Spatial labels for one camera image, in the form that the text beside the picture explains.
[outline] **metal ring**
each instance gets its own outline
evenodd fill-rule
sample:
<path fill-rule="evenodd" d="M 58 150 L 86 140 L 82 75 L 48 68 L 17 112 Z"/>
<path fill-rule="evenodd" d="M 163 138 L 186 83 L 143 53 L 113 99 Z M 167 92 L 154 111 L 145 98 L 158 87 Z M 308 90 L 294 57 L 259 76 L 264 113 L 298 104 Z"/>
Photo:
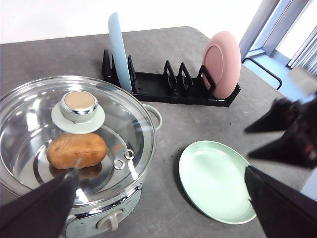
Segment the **metal ring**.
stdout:
<path fill-rule="evenodd" d="M 123 160 L 114 160 L 113 161 L 113 167 L 116 169 L 116 170 L 121 170 L 123 169 L 125 166 L 125 162 Z"/>
<path fill-rule="evenodd" d="M 133 160 L 134 157 L 135 157 L 134 151 L 131 150 L 131 149 L 126 149 L 126 150 L 124 151 L 124 157 L 125 157 L 127 160 Z"/>

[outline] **potato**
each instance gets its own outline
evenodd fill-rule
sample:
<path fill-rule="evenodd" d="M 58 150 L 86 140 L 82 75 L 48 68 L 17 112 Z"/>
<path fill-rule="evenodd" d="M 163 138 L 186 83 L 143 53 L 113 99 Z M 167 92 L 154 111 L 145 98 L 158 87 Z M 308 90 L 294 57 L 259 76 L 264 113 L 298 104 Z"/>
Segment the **potato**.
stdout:
<path fill-rule="evenodd" d="M 48 147 L 47 159 L 57 169 L 84 168 L 103 160 L 107 145 L 97 134 L 64 134 Z"/>

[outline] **gray table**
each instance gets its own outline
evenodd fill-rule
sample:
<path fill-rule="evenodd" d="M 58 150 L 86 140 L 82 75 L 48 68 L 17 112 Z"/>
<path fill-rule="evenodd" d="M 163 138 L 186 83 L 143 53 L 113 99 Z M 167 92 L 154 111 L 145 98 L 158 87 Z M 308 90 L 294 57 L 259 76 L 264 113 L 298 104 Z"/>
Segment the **gray table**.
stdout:
<path fill-rule="evenodd" d="M 190 27 L 123 33 L 127 55 L 136 71 L 162 73 L 168 59 L 174 71 L 185 62 L 192 76 L 201 66 L 208 38 Z M 108 35 L 81 36 L 1 45 L 1 95 L 14 87 L 46 76 L 82 75 L 102 79 L 103 50 Z M 230 108 L 149 103 L 162 114 L 157 150 L 140 203 L 114 233 L 114 238 L 259 238 L 264 233 L 257 218 L 243 225 L 227 225 L 199 212 L 186 197 L 178 176 L 184 148 L 199 140 L 214 140 L 243 156 L 281 133 L 245 135 L 243 129 L 263 115 L 281 95 L 254 73 L 241 68 L 241 92 Z M 310 171 L 295 166 L 248 159 L 249 162 L 299 190 Z M 10 198 L 2 194 L 2 202 Z"/>

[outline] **glass lid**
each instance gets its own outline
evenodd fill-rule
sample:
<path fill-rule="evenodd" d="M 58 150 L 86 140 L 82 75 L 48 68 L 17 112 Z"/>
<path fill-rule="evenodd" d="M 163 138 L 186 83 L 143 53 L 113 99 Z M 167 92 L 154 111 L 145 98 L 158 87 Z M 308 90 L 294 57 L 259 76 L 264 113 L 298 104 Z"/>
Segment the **glass lid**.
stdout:
<path fill-rule="evenodd" d="M 5 95 L 0 106 L 1 182 L 17 195 L 64 173 L 73 161 L 70 166 L 81 168 L 74 205 L 108 200 L 134 188 L 154 155 L 147 111 L 107 82 L 39 79 Z M 88 167 L 75 162 L 84 148 Z"/>

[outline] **pink plate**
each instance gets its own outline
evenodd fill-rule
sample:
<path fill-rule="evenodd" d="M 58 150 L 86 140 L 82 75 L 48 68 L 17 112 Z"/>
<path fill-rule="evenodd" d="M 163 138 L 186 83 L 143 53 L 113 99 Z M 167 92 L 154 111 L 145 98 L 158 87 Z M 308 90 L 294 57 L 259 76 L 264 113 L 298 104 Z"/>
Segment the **pink plate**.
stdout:
<path fill-rule="evenodd" d="M 216 84 L 213 95 L 219 99 L 229 97 L 237 86 L 241 69 L 239 44 L 229 31 L 221 31 L 209 40 L 203 65 Z M 210 83 L 205 76 L 203 79 L 209 90 Z"/>

